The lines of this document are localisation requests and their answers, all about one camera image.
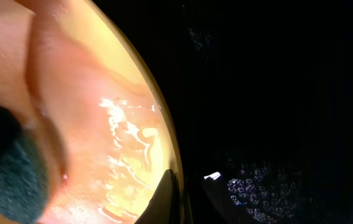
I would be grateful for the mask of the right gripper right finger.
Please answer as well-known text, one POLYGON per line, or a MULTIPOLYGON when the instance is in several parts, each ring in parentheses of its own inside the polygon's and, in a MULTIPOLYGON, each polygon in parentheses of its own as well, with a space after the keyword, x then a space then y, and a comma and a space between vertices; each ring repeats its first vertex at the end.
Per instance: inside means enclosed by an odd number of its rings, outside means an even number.
POLYGON ((245 209, 241 205, 236 205, 231 198, 233 194, 228 190, 227 182, 225 176, 220 172, 214 172, 203 177, 202 186, 212 206, 226 223, 254 223, 245 209))

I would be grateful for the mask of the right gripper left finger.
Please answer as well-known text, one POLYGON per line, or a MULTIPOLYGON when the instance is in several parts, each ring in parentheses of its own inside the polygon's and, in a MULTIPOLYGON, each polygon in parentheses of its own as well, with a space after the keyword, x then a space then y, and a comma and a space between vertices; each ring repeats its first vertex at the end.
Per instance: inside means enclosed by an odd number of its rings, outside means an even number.
POLYGON ((180 224, 180 194, 175 173, 164 172, 145 211, 135 224, 180 224))

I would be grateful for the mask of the green yellow sponge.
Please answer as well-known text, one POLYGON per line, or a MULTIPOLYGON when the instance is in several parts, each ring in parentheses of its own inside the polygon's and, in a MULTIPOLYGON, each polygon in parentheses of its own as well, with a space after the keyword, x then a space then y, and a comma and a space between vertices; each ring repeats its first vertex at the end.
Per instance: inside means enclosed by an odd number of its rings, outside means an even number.
POLYGON ((0 214, 18 223, 35 223, 49 199, 48 186, 34 140, 0 106, 0 214))

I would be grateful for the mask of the yellow plate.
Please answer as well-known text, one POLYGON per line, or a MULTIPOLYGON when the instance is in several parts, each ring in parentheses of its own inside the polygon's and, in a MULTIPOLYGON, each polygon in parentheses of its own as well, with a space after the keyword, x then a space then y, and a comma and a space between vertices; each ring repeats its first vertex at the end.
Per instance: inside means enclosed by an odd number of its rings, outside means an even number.
MULTIPOLYGON (((49 199, 35 223, 135 223, 180 154, 148 67, 92 1, 0 0, 0 106, 34 140, 49 199)), ((18 223, 0 214, 0 223, 18 223)))

